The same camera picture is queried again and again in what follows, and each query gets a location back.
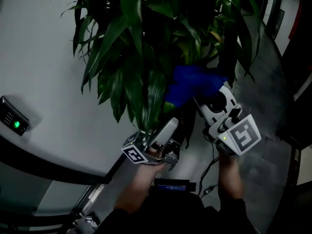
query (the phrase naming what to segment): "person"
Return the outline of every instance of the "person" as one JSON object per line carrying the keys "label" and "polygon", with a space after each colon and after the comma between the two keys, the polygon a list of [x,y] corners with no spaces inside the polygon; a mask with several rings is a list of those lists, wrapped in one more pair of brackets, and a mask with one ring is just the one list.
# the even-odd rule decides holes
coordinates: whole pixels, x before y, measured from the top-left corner
{"label": "person", "polygon": [[219,152],[219,212],[213,207],[205,208],[199,196],[193,193],[150,190],[156,174],[164,167],[165,164],[140,165],[96,234],[118,230],[137,233],[194,230],[202,233],[256,233],[246,215],[236,158]]}

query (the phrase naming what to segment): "blue cloth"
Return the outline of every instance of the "blue cloth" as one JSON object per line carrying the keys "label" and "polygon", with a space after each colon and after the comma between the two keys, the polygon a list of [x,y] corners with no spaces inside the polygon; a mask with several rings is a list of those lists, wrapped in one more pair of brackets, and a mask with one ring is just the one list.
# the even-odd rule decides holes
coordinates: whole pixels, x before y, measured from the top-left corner
{"label": "blue cloth", "polygon": [[222,69],[208,69],[196,65],[176,66],[174,83],[169,86],[165,101],[175,107],[181,107],[193,97],[211,97],[227,79]]}

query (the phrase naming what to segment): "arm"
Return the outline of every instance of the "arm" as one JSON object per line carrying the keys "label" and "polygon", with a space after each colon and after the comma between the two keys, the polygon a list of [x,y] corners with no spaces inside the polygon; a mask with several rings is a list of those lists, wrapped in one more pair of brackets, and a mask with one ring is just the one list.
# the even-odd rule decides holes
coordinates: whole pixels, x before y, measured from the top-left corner
{"label": "arm", "polygon": [[165,167],[140,165],[132,182],[122,191],[115,202],[114,209],[128,213],[136,212],[145,200],[156,174]]}
{"label": "arm", "polygon": [[243,184],[239,175],[238,162],[222,151],[219,152],[219,197],[221,203],[227,199],[242,199]]}

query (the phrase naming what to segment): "gray floor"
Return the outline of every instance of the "gray floor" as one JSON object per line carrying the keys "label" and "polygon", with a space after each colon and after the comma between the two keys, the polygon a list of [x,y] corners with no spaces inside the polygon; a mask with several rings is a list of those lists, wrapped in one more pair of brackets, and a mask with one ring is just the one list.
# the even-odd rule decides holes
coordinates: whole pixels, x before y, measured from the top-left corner
{"label": "gray floor", "polygon": [[[256,25],[251,17],[246,21],[255,42]],[[243,105],[243,110],[253,115],[262,136],[261,142],[239,159],[239,164],[247,215],[253,226],[265,233],[280,202],[291,156],[291,147],[275,136],[285,120],[288,95],[277,53],[265,34],[262,34],[259,55],[251,72],[255,83],[249,77],[243,78],[244,72],[237,65],[237,83],[232,93],[237,102]],[[204,121],[197,116],[190,147],[187,150],[182,148],[178,165],[171,172],[163,172],[160,177],[189,179],[198,185],[202,172],[212,160],[212,146],[204,139],[203,129]],[[136,169],[131,162],[124,162],[113,181],[96,200],[90,211],[96,212],[101,221],[111,212],[117,195],[131,181]],[[217,176],[218,164],[215,164],[205,177],[203,188],[217,184]],[[205,206],[219,210],[217,188],[203,197],[202,201]],[[84,234],[93,232],[91,226],[83,224],[83,221],[76,231]]]}

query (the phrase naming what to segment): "green light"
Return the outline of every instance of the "green light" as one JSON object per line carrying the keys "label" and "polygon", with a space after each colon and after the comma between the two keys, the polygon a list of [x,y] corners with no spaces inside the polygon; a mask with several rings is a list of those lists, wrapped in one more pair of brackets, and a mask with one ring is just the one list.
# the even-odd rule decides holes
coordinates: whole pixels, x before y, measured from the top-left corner
{"label": "green light", "polygon": [[19,128],[20,127],[20,122],[19,121],[15,121],[14,122],[14,127],[15,128]]}

